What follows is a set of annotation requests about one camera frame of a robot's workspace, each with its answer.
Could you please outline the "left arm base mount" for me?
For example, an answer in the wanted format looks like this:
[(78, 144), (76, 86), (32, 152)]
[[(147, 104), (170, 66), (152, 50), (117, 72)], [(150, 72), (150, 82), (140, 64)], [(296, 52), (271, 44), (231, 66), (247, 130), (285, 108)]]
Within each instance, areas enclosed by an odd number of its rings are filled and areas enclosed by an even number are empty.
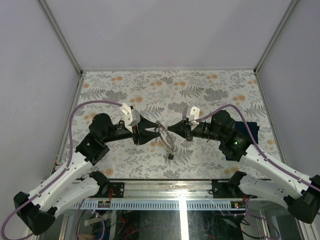
[(108, 190), (104, 193), (96, 193), (95, 195), (89, 196), (90, 198), (110, 198), (110, 199), (121, 199), (124, 197), (125, 183), (124, 182), (110, 182)]

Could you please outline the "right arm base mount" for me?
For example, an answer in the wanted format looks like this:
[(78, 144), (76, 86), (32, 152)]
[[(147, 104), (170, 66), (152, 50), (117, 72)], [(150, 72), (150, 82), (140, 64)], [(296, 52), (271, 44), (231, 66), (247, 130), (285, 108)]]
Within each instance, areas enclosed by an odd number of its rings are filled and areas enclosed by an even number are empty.
[(213, 179), (211, 180), (211, 190), (215, 199), (243, 199), (250, 196), (240, 190), (239, 180)]

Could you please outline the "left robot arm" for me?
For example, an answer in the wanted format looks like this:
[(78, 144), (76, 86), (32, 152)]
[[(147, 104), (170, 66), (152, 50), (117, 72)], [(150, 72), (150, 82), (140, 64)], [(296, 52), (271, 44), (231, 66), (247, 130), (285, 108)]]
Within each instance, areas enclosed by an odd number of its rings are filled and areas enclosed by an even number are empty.
[(150, 130), (157, 126), (141, 115), (131, 120), (127, 114), (119, 123), (113, 124), (106, 113), (97, 114), (88, 127), (89, 133), (75, 148), (70, 162), (64, 163), (34, 190), (28, 193), (20, 191), (14, 196), (17, 215), (38, 236), (76, 203), (89, 197), (105, 197), (110, 192), (110, 181), (98, 170), (76, 185), (73, 182), (109, 152), (108, 142), (132, 139), (135, 145), (144, 145), (160, 136), (159, 132)]

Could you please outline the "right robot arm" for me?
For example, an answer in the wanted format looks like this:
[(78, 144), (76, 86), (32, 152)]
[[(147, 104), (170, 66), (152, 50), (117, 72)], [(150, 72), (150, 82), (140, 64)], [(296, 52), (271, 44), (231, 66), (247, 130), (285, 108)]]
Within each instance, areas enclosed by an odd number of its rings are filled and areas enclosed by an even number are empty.
[(210, 122), (200, 119), (199, 112), (199, 108), (192, 107), (183, 120), (167, 129), (188, 142), (193, 138), (219, 141), (218, 148), (228, 160), (252, 167), (268, 178), (259, 180), (238, 171), (228, 182), (231, 196), (257, 196), (286, 208), (304, 223), (313, 223), (320, 210), (318, 174), (311, 177), (276, 161), (259, 147), (251, 132), (236, 130), (236, 122), (226, 110), (212, 113)]

